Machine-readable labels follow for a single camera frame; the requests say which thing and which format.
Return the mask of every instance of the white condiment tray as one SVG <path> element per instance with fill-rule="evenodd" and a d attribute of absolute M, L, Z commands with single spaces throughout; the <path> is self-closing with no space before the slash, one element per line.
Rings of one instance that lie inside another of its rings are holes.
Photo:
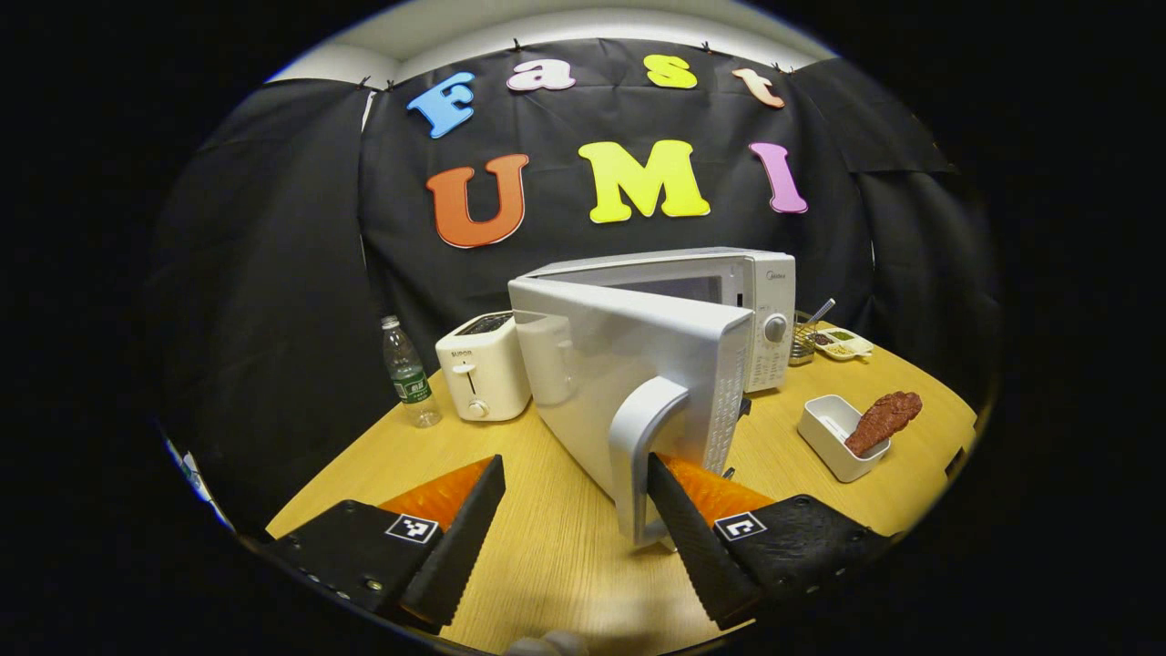
<path fill-rule="evenodd" d="M 873 470 L 891 449 L 890 439 L 874 445 L 865 458 L 858 458 L 847 449 L 847 438 L 855 432 L 862 416 L 842 397 L 829 395 L 806 402 L 801 422 L 798 423 L 798 433 L 843 484 L 855 481 Z"/>
<path fill-rule="evenodd" d="M 870 340 L 854 331 L 847 331 L 845 327 L 826 327 L 817 334 L 824 336 L 830 344 L 820 345 L 815 341 L 814 347 L 834 360 L 851 360 L 859 354 L 870 354 L 874 351 L 874 345 Z"/>

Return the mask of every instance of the wire basket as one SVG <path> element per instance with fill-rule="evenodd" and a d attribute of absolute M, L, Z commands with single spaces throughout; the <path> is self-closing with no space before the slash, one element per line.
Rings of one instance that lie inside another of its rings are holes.
<path fill-rule="evenodd" d="M 789 366 L 798 367 L 814 361 L 814 336 L 817 334 L 817 320 L 807 323 L 810 318 L 805 311 L 794 311 L 794 339 L 789 346 Z"/>

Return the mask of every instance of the toaster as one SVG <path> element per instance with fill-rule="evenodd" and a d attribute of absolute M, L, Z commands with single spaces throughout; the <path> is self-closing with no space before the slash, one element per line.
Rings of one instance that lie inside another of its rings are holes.
<path fill-rule="evenodd" d="M 514 312 L 476 316 L 437 340 L 437 361 L 457 416 L 466 422 L 505 422 L 531 401 Z"/>

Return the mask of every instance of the purple letter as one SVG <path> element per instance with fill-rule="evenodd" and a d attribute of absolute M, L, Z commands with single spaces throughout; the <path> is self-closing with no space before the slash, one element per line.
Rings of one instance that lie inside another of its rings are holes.
<path fill-rule="evenodd" d="M 765 165 L 765 175 L 770 177 L 770 188 L 773 189 L 773 197 L 770 198 L 770 206 L 775 212 L 801 213 L 809 209 L 806 199 L 798 195 L 794 186 L 794 176 L 789 172 L 789 164 L 786 162 L 788 150 L 777 143 L 750 143 L 749 149 L 761 157 Z"/>

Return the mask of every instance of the microwave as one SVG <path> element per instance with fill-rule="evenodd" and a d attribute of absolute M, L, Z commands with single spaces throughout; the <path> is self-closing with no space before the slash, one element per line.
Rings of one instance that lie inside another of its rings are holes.
<path fill-rule="evenodd" d="M 662 294 L 752 311 L 745 393 L 785 383 L 793 345 L 794 258 L 726 246 L 567 260 L 524 275 Z"/>
<path fill-rule="evenodd" d="M 536 275 L 508 291 L 539 417 L 614 501 L 620 534 L 672 546 L 647 496 L 648 454 L 724 471 L 753 312 Z"/>

